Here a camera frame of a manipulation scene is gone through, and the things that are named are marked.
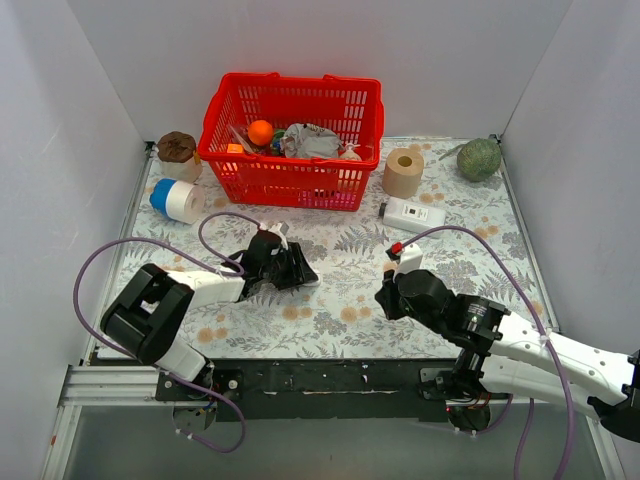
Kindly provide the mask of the white earbud charging case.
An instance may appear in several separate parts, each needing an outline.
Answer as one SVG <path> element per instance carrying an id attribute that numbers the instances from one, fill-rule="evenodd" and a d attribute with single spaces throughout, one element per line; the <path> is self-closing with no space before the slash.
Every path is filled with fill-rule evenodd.
<path id="1" fill-rule="evenodd" d="M 321 283 L 322 283 L 322 278 L 318 277 L 316 280 L 311 280 L 311 281 L 305 282 L 303 284 L 303 286 L 305 286 L 305 287 L 317 287 L 317 286 L 321 285 Z"/>

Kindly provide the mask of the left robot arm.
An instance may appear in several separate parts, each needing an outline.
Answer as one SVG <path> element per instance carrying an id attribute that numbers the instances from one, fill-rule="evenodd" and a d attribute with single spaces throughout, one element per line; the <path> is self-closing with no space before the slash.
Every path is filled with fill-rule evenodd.
<path id="1" fill-rule="evenodd" d="M 246 249 L 212 271 L 143 265 L 104 313 L 100 328 L 140 364 L 173 374 L 188 398 L 200 400 L 212 390 L 211 361 L 179 338 L 188 310 L 244 301 L 265 284 L 288 290 L 320 282 L 297 242 L 260 230 Z"/>

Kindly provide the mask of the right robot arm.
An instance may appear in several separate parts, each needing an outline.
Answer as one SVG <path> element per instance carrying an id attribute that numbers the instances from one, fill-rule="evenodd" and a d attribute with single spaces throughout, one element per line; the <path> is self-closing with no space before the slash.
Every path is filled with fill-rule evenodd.
<path id="1" fill-rule="evenodd" d="M 568 402 L 610 433 L 639 439 L 639 356 L 608 352 L 537 327 L 494 301 L 456 294 L 427 270 L 385 274 L 375 295 L 389 320 L 409 317 L 456 345 L 446 398 L 482 392 Z"/>

